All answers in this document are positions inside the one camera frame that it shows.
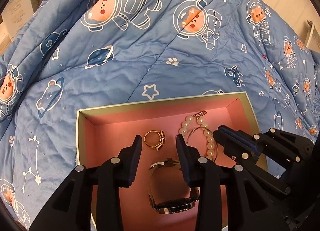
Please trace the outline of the rose gold wristwatch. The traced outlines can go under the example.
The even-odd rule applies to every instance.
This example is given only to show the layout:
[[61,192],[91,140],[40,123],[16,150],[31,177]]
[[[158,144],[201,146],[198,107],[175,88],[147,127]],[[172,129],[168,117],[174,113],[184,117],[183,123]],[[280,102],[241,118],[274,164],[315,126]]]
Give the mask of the rose gold wristwatch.
[[200,190],[189,188],[183,182],[178,160],[167,158],[155,162],[149,170],[149,202],[157,213],[175,214],[196,206]]

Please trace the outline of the green box pink lining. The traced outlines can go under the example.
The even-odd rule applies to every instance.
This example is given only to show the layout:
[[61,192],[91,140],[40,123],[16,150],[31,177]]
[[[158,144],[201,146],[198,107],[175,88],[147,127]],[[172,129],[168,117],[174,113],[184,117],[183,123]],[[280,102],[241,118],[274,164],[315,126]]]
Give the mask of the green box pink lining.
[[120,207],[125,230],[194,230],[197,209],[159,214],[149,202],[150,166],[177,159],[176,136],[187,116],[205,111],[210,130],[226,125],[249,134],[259,132],[249,97],[244,92],[135,102],[81,109],[77,113],[77,162],[88,168],[102,165],[130,146],[136,135],[143,139],[136,178],[121,188]]

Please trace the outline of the blue astronaut bear quilt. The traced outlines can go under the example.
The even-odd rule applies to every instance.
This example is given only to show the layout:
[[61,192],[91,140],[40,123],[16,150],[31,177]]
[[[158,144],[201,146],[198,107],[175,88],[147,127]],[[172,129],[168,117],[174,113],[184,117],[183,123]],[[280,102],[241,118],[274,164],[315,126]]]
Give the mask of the blue astronaut bear quilt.
[[80,109],[248,94],[319,134],[319,54],[263,0],[43,0],[1,55],[1,201],[19,227],[76,166]]

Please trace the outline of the white tall carton box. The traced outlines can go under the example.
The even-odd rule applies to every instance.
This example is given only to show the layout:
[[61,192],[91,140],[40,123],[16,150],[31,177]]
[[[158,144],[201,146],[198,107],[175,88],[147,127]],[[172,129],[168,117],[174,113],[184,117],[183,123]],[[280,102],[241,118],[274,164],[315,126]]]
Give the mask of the white tall carton box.
[[1,45],[10,43],[33,13],[31,0],[9,0],[1,13]]

